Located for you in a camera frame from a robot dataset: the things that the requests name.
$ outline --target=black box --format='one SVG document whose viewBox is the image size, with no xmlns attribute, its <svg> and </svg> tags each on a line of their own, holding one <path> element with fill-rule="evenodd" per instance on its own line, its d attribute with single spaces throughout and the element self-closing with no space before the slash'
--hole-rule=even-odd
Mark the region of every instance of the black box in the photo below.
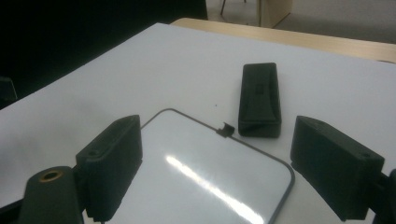
<svg viewBox="0 0 396 224">
<path fill-rule="evenodd" d="M 250 137 L 279 137 L 281 123 L 276 64 L 246 64 L 239 105 L 239 133 Z"/>
<path fill-rule="evenodd" d="M 341 220 L 365 219 L 383 157 L 321 120 L 298 116 L 290 158 Z"/>
</svg>

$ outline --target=wooden table edge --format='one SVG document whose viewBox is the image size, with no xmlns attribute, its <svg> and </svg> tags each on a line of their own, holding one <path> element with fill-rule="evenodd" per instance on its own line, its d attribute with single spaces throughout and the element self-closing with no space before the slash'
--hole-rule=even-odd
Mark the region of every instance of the wooden table edge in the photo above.
<svg viewBox="0 0 396 224">
<path fill-rule="evenodd" d="M 332 53 L 381 62 L 396 63 L 396 45 L 393 44 L 347 39 L 326 35 L 311 35 L 291 31 L 231 24 L 218 21 L 202 21 L 189 18 L 179 19 L 172 22 L 171 24 L 223 35 L 240 36 L 310 49 L 319 49 Z"/>
</svg>

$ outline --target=chair leg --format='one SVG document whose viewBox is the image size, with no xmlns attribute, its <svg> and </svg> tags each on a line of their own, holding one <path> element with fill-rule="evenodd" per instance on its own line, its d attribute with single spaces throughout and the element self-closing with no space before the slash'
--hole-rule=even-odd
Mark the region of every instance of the chair leg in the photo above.
<svg viewBox="0 0 396 224">
<path fill-rule="evenodd" d="M 225 0 L 223 0 L 223 6 L 221 7 L 220 15 L 222 16 L 222 11 L 224 10 Z"/>
</svg>

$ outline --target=black mount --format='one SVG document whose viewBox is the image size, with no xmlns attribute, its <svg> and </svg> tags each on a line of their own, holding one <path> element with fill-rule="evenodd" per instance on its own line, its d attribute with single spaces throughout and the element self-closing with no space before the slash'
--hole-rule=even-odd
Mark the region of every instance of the black mount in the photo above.
<svg viewBox="0 0 396 224">
<path fill-rule="evenodd" d="M 298 171 L 341 220 L 396 224 L 396 170 L 381 173 L 385 159 L 329 124 L 296 119 L 290 157 Z"/>
<path fill-rule="evenodd" d="M 109 221 L 142 163 L 140 119 L 114 121 L 76 156 L 77 165 L 33 175 L 22 200 L 0 209 L 1 223 L 78 224 L 82 211 Z"/>
</svg>

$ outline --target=black plastic block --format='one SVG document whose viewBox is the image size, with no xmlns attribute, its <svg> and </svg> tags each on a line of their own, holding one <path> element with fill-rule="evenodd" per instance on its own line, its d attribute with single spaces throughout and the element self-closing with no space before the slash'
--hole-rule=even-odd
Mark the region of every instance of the black plastic block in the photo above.
<svg viewBox="0 0 396 224">
<path fill-rule="evenodd" d="M 109 221 L 142 162 L 139 116 L 114 121 L 76 156 L 88 217 Z"/>
<path fill-rule="evenodd" d="M 238 132 L 250 137 L 279 137 L 279 87 L 275 63 L 244 66 Z"/>
<path fill-rule="evenodd" d="M 298 116 L 292 167 L 315 188 L 341 220 L 365 219 L 369 188 L 381 176 L 384 158 L 329 124 Z"/>
<path fill-rule="evenodd" d="M 18 223 L 83 223 L 70 167 L 52 167 L 29 179 Z"/>
</svg>

